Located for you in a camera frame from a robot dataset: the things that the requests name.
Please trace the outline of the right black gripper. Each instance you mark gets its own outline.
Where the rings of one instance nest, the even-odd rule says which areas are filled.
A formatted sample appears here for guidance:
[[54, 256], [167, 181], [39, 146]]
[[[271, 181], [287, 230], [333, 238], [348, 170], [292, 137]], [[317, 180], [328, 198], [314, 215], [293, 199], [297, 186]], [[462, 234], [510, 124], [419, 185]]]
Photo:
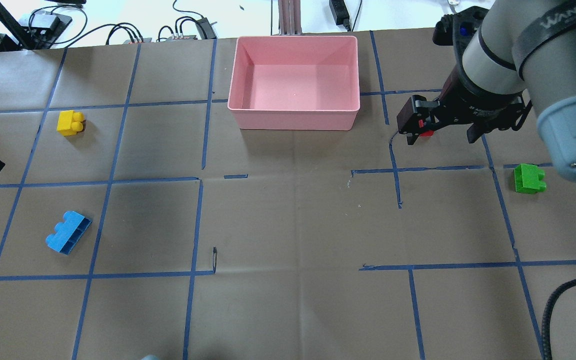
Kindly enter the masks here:
[[419, 120], [436, 132], [448, 125], [470, 125], [469, 144], [493, 130], [517, 132], [525, 123], [529, 105], [520, 93], [499, 95], [475, 85], [458, 64], [452, 69], [436, 100], [412, 95], [397, 115], [398, 133], [413, 146], [419, 136]]

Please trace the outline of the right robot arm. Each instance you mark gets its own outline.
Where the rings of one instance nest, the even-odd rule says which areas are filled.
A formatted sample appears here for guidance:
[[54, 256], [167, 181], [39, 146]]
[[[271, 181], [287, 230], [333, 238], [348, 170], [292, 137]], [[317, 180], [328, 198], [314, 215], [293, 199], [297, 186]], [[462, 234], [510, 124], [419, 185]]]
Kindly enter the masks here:
[[435, 100], [413, 95], [397, 115], [411, 146], [447, 126], [467, 125], [469, 143], [521, 129], [537, 133], [560, 177], [576, 183], [576, 0], [496, 0], [445, 14], [433, 42], [455, 66]]

